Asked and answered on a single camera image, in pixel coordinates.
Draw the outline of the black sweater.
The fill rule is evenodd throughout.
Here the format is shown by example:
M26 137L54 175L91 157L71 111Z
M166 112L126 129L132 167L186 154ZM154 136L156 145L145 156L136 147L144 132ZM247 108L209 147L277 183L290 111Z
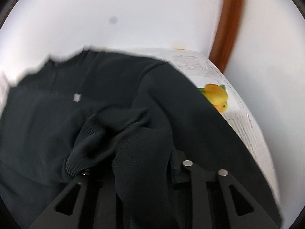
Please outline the black sweater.
M180 228L171 153L227 170L282 219L250 152L200 90L170 63L86 50L48 60L4 93L1 228L31 228L78 175L114 175L119 228Z

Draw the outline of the fruit print tablecloth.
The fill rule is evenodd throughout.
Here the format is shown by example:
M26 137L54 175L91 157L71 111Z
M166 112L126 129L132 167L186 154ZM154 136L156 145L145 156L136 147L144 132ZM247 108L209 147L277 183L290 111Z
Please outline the fruit print tablecloth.
M276 202L279 204L280 191L275 165L263 133L254 116L227 78L212 61L199 52L153 49L151 54L153 57L169 61L198 88L204 88L207 84L224 86L229 98L227 110L221 115L234 129L254 157L271 187Z

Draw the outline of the brown wooden door frame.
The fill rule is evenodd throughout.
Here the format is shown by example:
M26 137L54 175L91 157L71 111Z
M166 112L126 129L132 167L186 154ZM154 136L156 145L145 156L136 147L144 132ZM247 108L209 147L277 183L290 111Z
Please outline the brown wooden door frame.
M221 16L209 60L224 72L238 34L244 0L223 0Z

